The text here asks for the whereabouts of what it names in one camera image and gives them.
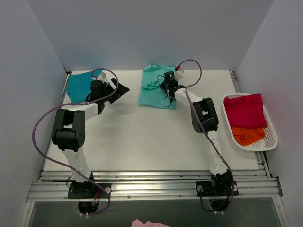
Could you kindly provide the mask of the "mint green t-shirt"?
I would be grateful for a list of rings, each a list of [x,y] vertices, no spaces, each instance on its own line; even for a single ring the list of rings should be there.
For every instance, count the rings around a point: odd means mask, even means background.
[[[171,66],[160,66],[150,64],[143,69],[138,105],[145,105],[159,109],[177,108],[176,102],[170,103],[167,94],[160,88],[164,81],[163,74],[174,71]]]

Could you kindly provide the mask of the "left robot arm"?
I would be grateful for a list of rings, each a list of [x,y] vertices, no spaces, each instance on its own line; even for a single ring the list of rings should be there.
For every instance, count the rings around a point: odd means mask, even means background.
[[[86,138],[85,121],[100,115],[105,108],[105,102],[112,104],[130,91],[115,78],[112,78],[111,82],[115,88],[104,79],[92,81],[90,92],[86,96],[86,105],[59,109],[55,116],[52,142],[66,156],[68,165],[73,167],[72,185],[79,188],[78,192],[84,198],[91,198],[96,191],[95,185],[91,183],[94,181],[93,174],[83,152]]]

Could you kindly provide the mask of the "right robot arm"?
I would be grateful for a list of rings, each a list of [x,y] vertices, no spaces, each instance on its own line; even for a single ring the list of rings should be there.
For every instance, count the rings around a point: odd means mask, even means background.
[[[192,126],[197,133],[204,134],[208,140],[209,148],[206,153],[210,174],[212,176],[226,174],[229,168],[222,157],[218,137],[219,120],[214,103],[211,98],[199,97],[189,92],[184,85],[180,85],[178,80],[182,78],[183,73],[181,70],[164,73],[163,81],[159,86],[166,93],[170,102],[176,101],[176,95],[189,101]]]

